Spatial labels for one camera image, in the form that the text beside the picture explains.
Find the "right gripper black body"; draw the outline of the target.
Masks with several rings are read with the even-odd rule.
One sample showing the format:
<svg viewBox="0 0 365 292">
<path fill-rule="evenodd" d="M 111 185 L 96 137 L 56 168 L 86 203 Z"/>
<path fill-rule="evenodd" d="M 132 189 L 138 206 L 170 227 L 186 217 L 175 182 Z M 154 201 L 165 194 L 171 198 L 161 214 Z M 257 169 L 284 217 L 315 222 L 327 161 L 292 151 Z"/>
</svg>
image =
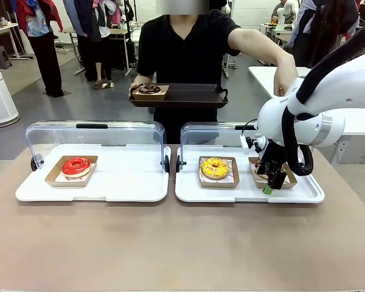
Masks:
<svg viewBox="0 0 365 292">
<path fill-rule="evenodd" d="M 266 167 L 268 165 L 271 171 L 282 167 L 287 161 L 285 148 L 271 139 L 266 140 L 265 148 L 260 154 L 260 164 Z"/>
</svg>

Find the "person's left hand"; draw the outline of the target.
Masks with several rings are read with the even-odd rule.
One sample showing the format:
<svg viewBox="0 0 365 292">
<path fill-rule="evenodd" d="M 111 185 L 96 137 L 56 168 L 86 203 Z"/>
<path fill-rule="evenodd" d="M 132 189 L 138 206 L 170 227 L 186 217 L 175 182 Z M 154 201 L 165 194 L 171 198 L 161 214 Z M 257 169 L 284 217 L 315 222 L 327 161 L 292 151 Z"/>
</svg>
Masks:
<svg viewBox="0 0 365 292">
<path fill-rule="evenodd" d="M 274 95 L 279 97 L 284 96 L 298 76 L 299 74 L 294 66 L 278 66 L 274 74 Z"/>
</svg>

